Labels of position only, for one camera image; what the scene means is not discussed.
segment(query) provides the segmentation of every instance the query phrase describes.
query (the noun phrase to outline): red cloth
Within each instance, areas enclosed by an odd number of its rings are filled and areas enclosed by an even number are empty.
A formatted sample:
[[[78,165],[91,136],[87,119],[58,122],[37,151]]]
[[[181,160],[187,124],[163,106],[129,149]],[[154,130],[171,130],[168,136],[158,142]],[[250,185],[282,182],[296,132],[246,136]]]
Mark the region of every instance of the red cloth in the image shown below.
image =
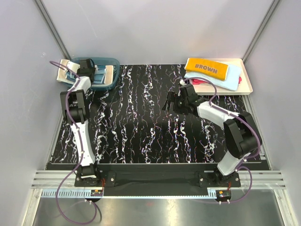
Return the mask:
[[[207,83],[206,81],[203,80],[199,80],[199,79],[193,79],[192,80],[192,84],[193,85],[199,85],[199,84],[203,84],[203,83]]]

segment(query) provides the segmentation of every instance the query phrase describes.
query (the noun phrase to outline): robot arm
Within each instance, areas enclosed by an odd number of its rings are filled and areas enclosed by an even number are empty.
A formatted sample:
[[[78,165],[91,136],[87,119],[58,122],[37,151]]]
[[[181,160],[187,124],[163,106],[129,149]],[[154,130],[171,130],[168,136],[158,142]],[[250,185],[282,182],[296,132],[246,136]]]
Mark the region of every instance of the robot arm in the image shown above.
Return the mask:
[[[174,103],[173,111],[180,114],[194,114],[197,117],[205,118],[212,121],[225,132],[225,140],[227,152],[223,159],[218,163],[215,170],[216,180],[228,178],[237,168],[237,165],[252,152],[256,151],[257,142],[251,131],[235,119],[231,114],[234,114],[246,121],[256,132],[260,143],[261,137],[258,129],[250,113],[235,113],[224,109],[226,112],[221,112],[209,105],[207,99],[199,97],[193,85],[187,84],[180,87],[180,92],[169,92],[166,104],[163,110],[169,110],[171,102]]]
[[[80,79],[77,78],[74,85],[68,91],[61,92],[63,118],[67,120],[71,126],[77,144],[76,146],[78,155],[81,156],[83,153],[81,165],[77,170],[75,186],[91,186],[91,184],[97,184],[97,182],[100,180],[100,175],[99,171],[97,170],[95,155],[92,151],[89,138],[88,119],[90,117],[90,112],[85,94],[93,82],[95,66],[90,59],[81,60],[79,65],[68,62],[68,66],[78,68],[77,74],[80,76]],[[59,73],[66,73],[66,71],[59,69]],[[72,92],[69,94],[68,108],[75,123],[71,121],[67,114],[66,95],[70,90],[72,90]],[[79,135],[82,140],[83,150],[79,145]]]

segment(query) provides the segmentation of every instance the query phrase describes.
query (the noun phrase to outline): black mounting base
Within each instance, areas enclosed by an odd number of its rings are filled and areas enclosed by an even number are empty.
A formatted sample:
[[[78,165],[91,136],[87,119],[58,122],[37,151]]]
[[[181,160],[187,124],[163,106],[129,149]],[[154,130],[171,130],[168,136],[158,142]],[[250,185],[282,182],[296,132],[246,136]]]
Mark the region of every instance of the black mounting base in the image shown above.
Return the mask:
[[[81,174],[77,172],[74,186],[75,187],[114,187],[116,173],[114,172],[95,172],[96,178],[82,178]]]
[[[213,180],[214,172],[202,172],[198,174],[198,181],[200,187],[228,187],[231,182],[231,187],[241,187],[238,173],[234,172],[231,177],[219,181]]]

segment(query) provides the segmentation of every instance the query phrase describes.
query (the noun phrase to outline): folded towel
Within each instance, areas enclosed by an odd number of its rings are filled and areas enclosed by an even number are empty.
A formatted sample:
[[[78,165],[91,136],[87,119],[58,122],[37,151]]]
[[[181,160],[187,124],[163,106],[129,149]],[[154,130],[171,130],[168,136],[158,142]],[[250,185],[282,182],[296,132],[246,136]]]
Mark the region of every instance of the folded towel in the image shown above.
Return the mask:
[[[239,77],[241,74],[241,68],[237,67],[235,65],[228,64],[227,62],[222,62],[222,63],[229,65],[227,77],[226,77],[225,81],[215,79],[208,75],[205,75],[203,73],[198,73],[198,72],[187,72],[184,77],[186,79],[204,78],[204,79],[211,81],[216,86],[219,86],[219,87],[222,87],[225,89],[229,89],[232,91],[236,91],[238,88],[238,81],[239,81]]]

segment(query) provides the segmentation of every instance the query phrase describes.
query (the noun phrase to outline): white wall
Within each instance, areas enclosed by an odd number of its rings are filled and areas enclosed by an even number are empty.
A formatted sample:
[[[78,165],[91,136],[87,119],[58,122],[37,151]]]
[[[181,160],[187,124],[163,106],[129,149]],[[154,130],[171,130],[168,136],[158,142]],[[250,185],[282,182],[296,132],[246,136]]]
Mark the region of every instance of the white wall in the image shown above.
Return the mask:
[[[43,0],[72,57],[242,58],[272,0]]]
[[[31,0],[2,0],[0,31],[0,224],[19,226],[61,113],[62,55]]]
[[[246,69],[262,136],[301,223],[301,1],[281,1]]]

